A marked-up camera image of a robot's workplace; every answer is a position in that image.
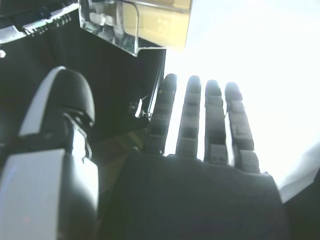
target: clear plastic container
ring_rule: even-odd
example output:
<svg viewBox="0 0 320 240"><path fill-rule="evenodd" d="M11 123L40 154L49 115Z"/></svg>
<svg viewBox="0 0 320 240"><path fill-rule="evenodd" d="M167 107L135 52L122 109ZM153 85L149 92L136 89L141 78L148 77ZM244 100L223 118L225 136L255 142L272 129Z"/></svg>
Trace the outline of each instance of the clear plastic container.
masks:
<svg viewBox="0 0 320 240"><path fill-rule="evenodd" d="M80 26L137 56L141 49L183 49L191 0L80 0Z"/></svg>

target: back of robotic hand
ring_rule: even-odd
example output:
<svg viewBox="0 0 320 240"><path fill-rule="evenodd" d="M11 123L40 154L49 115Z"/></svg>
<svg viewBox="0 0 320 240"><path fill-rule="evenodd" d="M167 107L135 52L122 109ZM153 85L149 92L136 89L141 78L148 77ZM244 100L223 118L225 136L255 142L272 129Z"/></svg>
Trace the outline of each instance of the back of robotic hand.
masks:
<svg viewBox="0 0 320 240"><path fill-rule="evenodd" d="M168 75L157 95L144 152L133 151L127 159L98 239L290 239L276 184L272 176L260 173L235 83L225 87L226 114L218 83L210 80L206 85L200 161L201 82L197 76L189 79L176 154L163 156L176 88L177 77ZM232 143L227 148L228 128Z"/></svg>

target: yellow object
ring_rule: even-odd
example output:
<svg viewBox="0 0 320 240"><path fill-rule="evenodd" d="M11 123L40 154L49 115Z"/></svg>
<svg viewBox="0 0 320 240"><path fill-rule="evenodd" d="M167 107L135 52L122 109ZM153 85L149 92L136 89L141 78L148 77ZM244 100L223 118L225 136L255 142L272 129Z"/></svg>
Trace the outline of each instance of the yellow object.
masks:
<svg viewBox="0 0 320 240"><path fill-rule="evenodd" d="M161 47L184 48L191 13L191 0L149 0L148 3L160 4L168 6L168 8L163 9L137 4L137 14L136 8L130 4L124 4L124 31L129 35L136 36L136 22L139 15L138 36L140 38Z"/></svg>

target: black robotic finger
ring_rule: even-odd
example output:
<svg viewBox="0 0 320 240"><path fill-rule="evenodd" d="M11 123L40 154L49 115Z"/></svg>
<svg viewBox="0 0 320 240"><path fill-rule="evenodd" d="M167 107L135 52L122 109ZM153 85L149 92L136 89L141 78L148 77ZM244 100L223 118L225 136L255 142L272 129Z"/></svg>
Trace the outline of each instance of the black robotic finger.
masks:
<svg viewBox="0 0 320 240"><path fill-rule="evenodd" d="M225 114L220 87L215 80L205 87L205 150L204 160L213 164L227 164Z"/></svg>
<svg viewBox="0 0 320 240"><path fill-rule="evenodd" d="M201 83L197 76L190 77L186 87L176 155L196 158L200 117Z"/></svg>
<svg viewBox="0 0 320 240"><path fill-rule="evenodd" d="M177 89L177 76L165 77L158 91L152 118L148 127L148 136L144 142L144 152L161 154L165 150L166 138Z"/></svg>
<svg viewBox="0 0 320 240"><path fill-rule="evenodd" d="M242 94L236 83L229 82L226 85L225 99L230 121L235 167L245 172L259 173L259 161L254 152L254 140L242 103Z"/></svg>

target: transparent box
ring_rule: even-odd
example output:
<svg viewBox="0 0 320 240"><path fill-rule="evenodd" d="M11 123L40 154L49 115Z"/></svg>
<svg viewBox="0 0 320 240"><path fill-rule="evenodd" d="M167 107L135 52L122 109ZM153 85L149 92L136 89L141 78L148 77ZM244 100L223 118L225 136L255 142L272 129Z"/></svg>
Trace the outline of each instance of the transparent box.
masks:
<svg viewBox="0 0 320 240"><path fill-rule="evenodd" d="M137 56L141 49L183 49L192 0L79 0L81 28Z"/></svg>

